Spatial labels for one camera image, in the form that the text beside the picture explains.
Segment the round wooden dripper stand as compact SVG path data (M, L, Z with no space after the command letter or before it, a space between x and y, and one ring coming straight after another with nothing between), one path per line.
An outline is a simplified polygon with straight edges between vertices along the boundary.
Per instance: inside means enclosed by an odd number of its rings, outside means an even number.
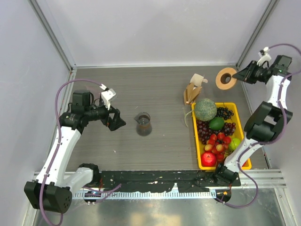
M232 89L236 83L237 79L233 77L237 71L234 68L226 67L220 70L215 78L215 84L220 90Z

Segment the glass coffee carafe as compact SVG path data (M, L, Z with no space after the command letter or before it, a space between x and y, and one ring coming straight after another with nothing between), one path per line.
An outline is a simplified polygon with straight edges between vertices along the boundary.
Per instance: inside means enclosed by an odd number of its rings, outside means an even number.
M151 117L146 112L138 113L134 120L137 122L136 132L140 136L148 136L152 132Z

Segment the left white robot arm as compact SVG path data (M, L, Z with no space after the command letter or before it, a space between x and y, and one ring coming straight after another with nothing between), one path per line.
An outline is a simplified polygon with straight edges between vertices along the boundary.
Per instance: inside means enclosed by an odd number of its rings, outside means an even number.
M120 111L111 106L116 97L113 89L106 88L96 104L94 95L88 90L76 90L68 109L59 117L55 142L43 169L32 182L27 182L24 192L34 209L65 213L72 202L71 196L84 186L96 187L101 174L97 165L81 164L75 173L65 178L71 153L84 128L91 121L101 121L110 131L126 125Z

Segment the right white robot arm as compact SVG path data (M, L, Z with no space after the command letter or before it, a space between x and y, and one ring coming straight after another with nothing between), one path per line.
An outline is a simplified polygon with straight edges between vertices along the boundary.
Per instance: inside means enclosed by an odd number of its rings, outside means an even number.
M237 180L249 157L263 145L275 142L291 120L293 114L286 106L286 90L291 82L287 75L291 62L291 57L278 55L270 67L264 68L260 59L234 74L234 78L249 84L265 83L269 99L263 101L248 119L244 127L245 137L239 146L216 167L213 181L217 185L229 186Z

